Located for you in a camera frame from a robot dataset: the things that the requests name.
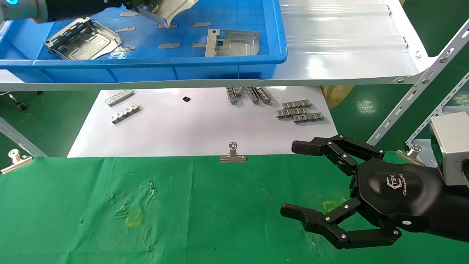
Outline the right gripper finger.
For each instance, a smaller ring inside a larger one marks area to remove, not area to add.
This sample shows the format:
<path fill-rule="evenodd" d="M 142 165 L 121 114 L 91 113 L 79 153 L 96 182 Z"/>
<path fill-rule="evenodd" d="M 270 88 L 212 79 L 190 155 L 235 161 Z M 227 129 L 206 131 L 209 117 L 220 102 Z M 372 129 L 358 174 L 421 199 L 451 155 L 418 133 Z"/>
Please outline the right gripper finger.
<path fill-rule="evenodd" d="M 347 176 L 354 175 L 358 167 L 354 157 L 368 161 L 373 158 L 382 160 L 385 156 L 384 150 L 342 134 L 314 137 L 310 142 L 295 140 L 291 150 L 295 154 L 325 156 Z"/>
<path fill-rule="evenodd" d="M 385 247 L 400 239 L 402 234 L 394 227 L 350 232 L 339 227 L 342 221 L 352 217 L 362 207 L 359 199 L 352 198 L 331 212 L 323 214 L 314 209 L 285 203 L 280 208 L 280 214 L 300 221 L 306 232 L 323 236 L 337 249 Z"/>

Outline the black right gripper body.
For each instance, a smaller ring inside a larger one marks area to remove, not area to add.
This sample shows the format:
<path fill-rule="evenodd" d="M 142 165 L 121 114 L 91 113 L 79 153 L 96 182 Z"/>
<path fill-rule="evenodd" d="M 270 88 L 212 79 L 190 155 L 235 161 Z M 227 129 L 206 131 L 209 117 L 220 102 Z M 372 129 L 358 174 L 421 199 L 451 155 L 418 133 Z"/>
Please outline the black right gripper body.
<path fill-rule="evenodd" d="M 358 165 L 350 196 L 360 200 L 358 213 L 375 227 L 427 232 L 443 186 L 435 168 L 374 158 Z"/>

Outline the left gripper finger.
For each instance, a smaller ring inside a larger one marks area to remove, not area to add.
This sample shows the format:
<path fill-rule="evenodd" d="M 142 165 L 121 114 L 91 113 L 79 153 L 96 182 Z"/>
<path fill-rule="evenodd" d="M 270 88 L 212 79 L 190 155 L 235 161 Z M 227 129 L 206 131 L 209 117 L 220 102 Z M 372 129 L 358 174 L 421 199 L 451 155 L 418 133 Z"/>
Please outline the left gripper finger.
<path fill-rule="evenodd" d="M 157 0 L 127 0 L 128 10 L 153 10 L 156 7 L 158 7 Z"/>

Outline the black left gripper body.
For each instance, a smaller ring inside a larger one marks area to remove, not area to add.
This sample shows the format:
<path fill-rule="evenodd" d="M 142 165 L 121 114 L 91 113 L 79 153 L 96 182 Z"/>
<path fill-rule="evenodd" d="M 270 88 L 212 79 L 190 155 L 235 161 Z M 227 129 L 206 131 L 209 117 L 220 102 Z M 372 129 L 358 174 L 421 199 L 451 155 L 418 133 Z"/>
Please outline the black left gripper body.
<path fill-rule="evenodd" d="M 79 18 L 90 17 L 108 8 L 119 8 L 122 6 L 131 8 L 131 0 L 81 0 L 79 4 Z"/>

